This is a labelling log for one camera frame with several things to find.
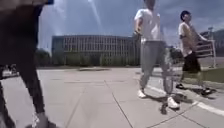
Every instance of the sky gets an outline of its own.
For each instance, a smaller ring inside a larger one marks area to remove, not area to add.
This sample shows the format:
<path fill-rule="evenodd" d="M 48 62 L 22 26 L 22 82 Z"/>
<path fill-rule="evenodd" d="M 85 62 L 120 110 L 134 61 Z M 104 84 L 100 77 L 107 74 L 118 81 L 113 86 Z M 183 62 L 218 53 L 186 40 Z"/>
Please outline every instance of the sky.
<path fill-rule="evenodd" d="M 180 13 L 192 13 L 192 24 L 198 32 L 208 27 L 224 28 L 224 0 L 156 0 L 166 42 L 178 47 Z M 55 0 L 40 17 L 39 47 L 51 51 L 53 35 L 131 36 L 134 17 L 144 7 L 143 0 Z"/>

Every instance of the person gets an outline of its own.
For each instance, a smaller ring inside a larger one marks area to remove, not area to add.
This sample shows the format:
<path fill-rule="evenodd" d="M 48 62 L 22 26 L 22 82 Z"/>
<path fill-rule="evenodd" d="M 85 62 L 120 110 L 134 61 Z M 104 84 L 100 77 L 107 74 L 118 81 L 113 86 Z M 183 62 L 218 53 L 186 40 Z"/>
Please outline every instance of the person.
<path fill-rule="evenodd" d="M 144 92 L 149 77 L 158 61 L 161 64 L 163 73 L 163 86 L 166 92 L 167 103 L 170 108 L 179 108 L 179 104 L 172 97 L 173 81 L 169 52 L 166 49 L 160 16 L 154 11 L 155 0 L 144 0 L 147 8 L 138 10 L 135 16 L 135 34 L 141 35 L 141 71 L 140 89 L 138 96 L 145 98 Z"/>
<path fill-rule="evenodd" d="M 38 22 L 43 6 L 53 4 L 47 0 L 0 1 L 0 65 L 16 64 L 20 76 L 32 98 L 36 120 L 32 128 L 48 128 L 53 123 L 45 113 L 40 80 L 37 75 L 34 56 L 38 44 Z M 0 82 L 0 117 L 6 128 L 16 125 L 6 108 L 3 88 Z"/>
<path fill-rule="evenodd" d="M 199 86 L 202 87 L 202 95 L 209 95 L 212 93 L 212 90 L 206 88 L 203 83 L 203 74 L 201 72 L 201 66 L 197 57 L 197 42 L 198 39 L 204 42 L 211 42 L 197 33 L 193 25 L 191 25 L 191 13 L 187 10 L 184 10 L 180 14 L 181 23 L 179 25 L 179 37 L 181 39 L 181 50 L 184 56 L 184 65 L 182 68 L 183 74 L 180 81 L 176 85 L 178 89 L 186 89 L 182 81 L 185 78 L 187 73 L 196 74 L 197 81 Z"/>

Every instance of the black shoe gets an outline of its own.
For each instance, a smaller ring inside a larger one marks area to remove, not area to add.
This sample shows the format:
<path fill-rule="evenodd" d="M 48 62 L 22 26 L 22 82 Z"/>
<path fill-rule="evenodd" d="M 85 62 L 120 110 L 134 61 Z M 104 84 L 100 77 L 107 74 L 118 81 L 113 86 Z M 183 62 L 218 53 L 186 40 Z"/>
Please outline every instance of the black shoe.
<path fill-rule="evenodd" d="M 204 89 L 202 92 L 201 92 L 201 95 L 202 96 L 207 96 L 207 95 L 210 95 L 210 94 L 212 94 L 213 93 L 213 91 L 210 89 L 210 88 L 206 88 L 206 89 Z"/>
<path fill-rule="evenodd" d="M 177 84 L 176 88 L 181 89 L 181 90 L 186 90 L 186 88 L 183 86 L 183 84 Z"/>

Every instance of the building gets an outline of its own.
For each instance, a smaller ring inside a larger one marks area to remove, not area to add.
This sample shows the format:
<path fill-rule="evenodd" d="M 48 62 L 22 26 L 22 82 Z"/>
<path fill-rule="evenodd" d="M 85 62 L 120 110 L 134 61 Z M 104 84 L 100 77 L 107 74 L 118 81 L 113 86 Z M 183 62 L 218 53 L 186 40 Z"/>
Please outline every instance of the building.
<path fill-rule="evenodd" d="M 52 57 L 60 56 L 68 64 L 69 56 L 81 55 L 89 58 L 93 66 L 100 65 L 104 59 L 112 65 L 115 58 L 123 61 L 139 62 L 139 44 L 132 37 L 103 35 L 54 36 L 52 39 Z"/>

